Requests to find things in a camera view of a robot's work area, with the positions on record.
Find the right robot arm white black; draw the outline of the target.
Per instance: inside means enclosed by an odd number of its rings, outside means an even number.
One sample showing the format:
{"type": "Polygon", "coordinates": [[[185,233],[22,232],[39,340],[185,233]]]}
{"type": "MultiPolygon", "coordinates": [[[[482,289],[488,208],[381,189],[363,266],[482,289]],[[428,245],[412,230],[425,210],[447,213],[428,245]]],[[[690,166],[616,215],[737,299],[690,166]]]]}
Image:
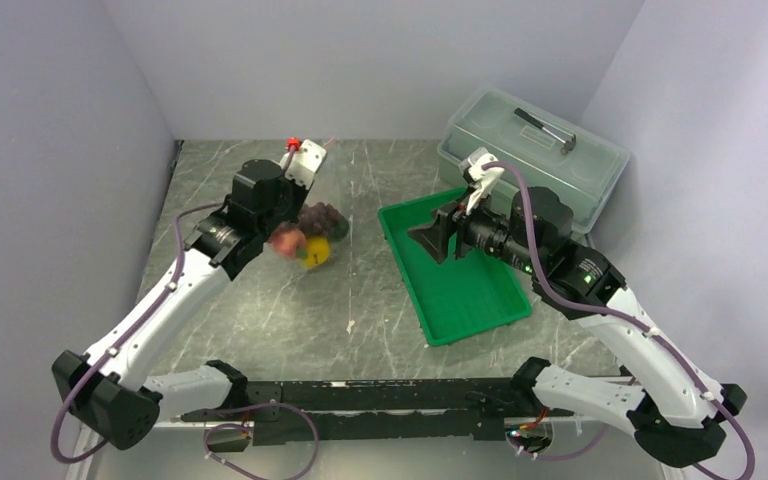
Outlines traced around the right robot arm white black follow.
{"type": "Polygon", "coordinates": [[[572,238],[571,224],[570,208],[547,188],[522,189],[506,215],[469,188],[407,234],[437,263],[477,251],[526,273],[546,304],[594,335],[635,378],[611,385],[532,357],[511,380],[517,411],[580,413],[629,434],[665,465],[700,467],[738,428],[745,391],[681,353],[608,258],[572,238]]]}

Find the pink peach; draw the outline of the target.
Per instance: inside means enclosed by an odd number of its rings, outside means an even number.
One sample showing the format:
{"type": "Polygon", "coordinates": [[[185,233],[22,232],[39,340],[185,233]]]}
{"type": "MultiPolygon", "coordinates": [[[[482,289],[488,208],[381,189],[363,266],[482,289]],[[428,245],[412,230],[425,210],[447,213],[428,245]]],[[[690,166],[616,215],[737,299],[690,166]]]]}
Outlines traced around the pink peach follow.
{"type": "Polygon", "coordinates": [[[306,255],[307,239],[295,224],[281,224],[269,237],[268,244],[279,255],[290,259],[306,255]]]}

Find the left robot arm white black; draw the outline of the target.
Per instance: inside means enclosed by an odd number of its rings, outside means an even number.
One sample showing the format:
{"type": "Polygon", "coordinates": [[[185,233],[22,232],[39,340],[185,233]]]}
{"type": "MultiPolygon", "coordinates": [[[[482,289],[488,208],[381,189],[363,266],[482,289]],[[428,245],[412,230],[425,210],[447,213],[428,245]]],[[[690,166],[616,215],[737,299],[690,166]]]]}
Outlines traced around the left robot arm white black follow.
{"type": "Polygon", "coordinates": [[[230,193],[205,205],[189,236],[175,233],[176,258],[150,292],[84,353],[63,351],[52,364],[62,399],[50,434],[60,463],[80,462],[96,447],[68,456],[60,448],[67,415],[97,433],[102,446],[126,450],[159,421],[196,411],[224,420],[248,402],[247,377],[212,360],[184,373],[154,376],[153,365],[189,318],[230,285],[282,225],[298,218],[323,155],[255,159],[235,174],[230,193]]]}

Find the green plastic tray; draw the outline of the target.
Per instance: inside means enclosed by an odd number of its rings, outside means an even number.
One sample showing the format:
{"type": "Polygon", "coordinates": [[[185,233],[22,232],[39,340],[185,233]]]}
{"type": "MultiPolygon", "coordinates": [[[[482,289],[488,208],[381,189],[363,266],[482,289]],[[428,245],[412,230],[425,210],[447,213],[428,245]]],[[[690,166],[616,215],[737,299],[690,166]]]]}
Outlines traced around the green plastic tray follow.
{"type": "Polygon", "coordinates": [[[437,264],[408,237],[428,223],[431,211],[456,199],[462,188],[385,206],[378,220],[417,312],[426,341],[448,345],[509,325],[532,314],[532,305],[514,273],[475,250],[437,264]]]}

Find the dark purple mangosteen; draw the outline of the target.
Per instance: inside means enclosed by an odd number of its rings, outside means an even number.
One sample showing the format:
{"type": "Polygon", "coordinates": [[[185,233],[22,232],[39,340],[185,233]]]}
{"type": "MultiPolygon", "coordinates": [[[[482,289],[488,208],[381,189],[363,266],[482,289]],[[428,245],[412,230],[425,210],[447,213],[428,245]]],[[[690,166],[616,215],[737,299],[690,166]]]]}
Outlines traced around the dark purple mangosteen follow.
{"type": "Polygon", "coordinates": [[[350,221],[346,218],[341,218],[332,225],[329,238],[334,242],[341,241],[349,234],[350,230],[350,221]]]}

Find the clear zip top bag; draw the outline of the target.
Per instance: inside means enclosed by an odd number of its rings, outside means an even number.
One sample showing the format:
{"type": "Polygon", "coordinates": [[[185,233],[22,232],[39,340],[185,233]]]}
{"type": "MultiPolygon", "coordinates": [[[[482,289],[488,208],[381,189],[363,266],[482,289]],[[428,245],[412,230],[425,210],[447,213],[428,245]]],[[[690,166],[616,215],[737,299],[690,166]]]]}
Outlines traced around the clear zip top bag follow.
{"type": "MultiPolygon", "coordinates": [[[[327,159],[328,146],[329,142],[322,146],[310,139],[290,137],[279,165],[289,179],[295,180],[296,174],[300,174],[311,186],[314,172],[327,159]]],[[[315,268],[329,260],[332,245],[345,239],[350,230],[350,220],[334,205],[305,204],[295,220],[282,222],[276,228],[267,244],[275,253],[296,259],[306,268],[315,268]]]]}

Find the purple grape bunch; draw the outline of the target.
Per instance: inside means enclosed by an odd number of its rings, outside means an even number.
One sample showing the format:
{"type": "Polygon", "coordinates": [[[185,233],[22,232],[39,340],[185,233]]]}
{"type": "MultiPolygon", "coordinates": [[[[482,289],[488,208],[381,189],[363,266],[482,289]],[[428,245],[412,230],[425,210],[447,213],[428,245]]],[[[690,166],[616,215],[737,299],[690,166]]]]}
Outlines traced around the purple grape bunch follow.
{"type": "Polygon", "coordinates": [[[344,216],[331,204],[323,202],[305,205],[299,212],[297,227],[306,237],[329,238],[332,225],[344,216]]]}

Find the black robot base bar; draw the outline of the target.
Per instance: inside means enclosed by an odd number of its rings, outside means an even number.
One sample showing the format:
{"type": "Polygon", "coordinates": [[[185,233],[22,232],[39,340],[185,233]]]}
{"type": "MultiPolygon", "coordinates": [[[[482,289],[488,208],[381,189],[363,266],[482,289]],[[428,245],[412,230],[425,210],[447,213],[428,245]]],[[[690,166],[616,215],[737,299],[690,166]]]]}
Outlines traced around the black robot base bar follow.
{"type": "Polygon", "coordinates": [[[184,422],[243,420],[256,446],[309,440],[467,437],[501,441],[514,428],[548,422],[548,411],[507,378],[251,381],[243,396],[184,422]]]}

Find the yellow orange fruit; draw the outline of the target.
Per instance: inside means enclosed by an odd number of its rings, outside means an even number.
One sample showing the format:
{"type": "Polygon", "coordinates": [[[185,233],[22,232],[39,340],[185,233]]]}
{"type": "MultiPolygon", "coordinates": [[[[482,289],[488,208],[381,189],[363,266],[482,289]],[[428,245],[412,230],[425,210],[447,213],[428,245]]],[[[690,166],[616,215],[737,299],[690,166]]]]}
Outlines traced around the yellow orange fruit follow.
{"type": "Polygon", "coordinates": [[[330,255],[330,242],[322,236],[307,237],[304,245],[296,250],[297,258],[309,269],[327,262],[330,255]]]}

